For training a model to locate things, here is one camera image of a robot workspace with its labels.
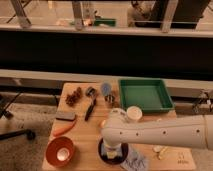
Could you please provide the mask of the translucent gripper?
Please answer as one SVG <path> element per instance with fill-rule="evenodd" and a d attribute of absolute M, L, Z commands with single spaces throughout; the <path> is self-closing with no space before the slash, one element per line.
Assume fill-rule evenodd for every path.
<path fill-rule="evenodd" d="M 103 142 L 102 154 L 104 155 L 106 152 L 115 152 L 116 157 L 121 157 L 122 156 L 121 145 L 118 144 L 118 145 L 115 145 L 115 146 L 110 146 L 107 142 Z"/>

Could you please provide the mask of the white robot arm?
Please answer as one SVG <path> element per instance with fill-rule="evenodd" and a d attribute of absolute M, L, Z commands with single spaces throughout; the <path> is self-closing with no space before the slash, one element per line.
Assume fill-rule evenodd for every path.
<path fill-rule="evenodd" d="M 161 121 L 127 122 L 127 113 L 113 108 L 101 130 L 100 156 L 112 152 L 126 158 L 122 144 L 151 144 L 213 150 L 213 116 L 197 115 Z"/>

